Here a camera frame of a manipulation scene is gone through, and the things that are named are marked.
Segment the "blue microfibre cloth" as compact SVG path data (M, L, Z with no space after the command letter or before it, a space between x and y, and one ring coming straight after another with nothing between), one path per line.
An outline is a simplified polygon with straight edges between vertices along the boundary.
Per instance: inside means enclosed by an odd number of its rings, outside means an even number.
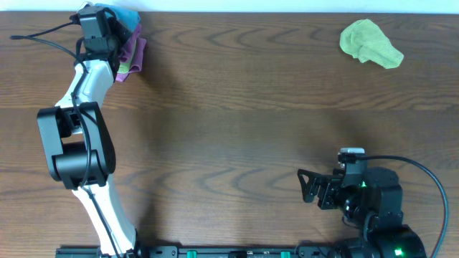
M140 23L141 18L137 11L132 11L120 6L112 6L108 4L96 4L96 6L107 7L112 10L116 15L117 20L130 32L134 32Z

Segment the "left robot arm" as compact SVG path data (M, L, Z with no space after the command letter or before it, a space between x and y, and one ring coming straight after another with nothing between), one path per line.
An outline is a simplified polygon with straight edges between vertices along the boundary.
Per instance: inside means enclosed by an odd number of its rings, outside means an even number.
M107 6L86 6L71 20L83 33L71 52L75 76L54 107L38 112L37 123L49 174L80 200L100 245L88 251L61 248L57 256L144 257L115 189L115 149L100 110L133 32Z

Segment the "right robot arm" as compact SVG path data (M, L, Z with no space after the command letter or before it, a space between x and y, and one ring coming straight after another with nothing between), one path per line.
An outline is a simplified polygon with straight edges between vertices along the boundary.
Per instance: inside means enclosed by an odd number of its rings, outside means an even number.
M351 164L322 175L297 172L303 201L318 197L322 210L339 209L359 230L359 237L336 242L328 257L425 258L421 239L403 223L402 187L387 168Z

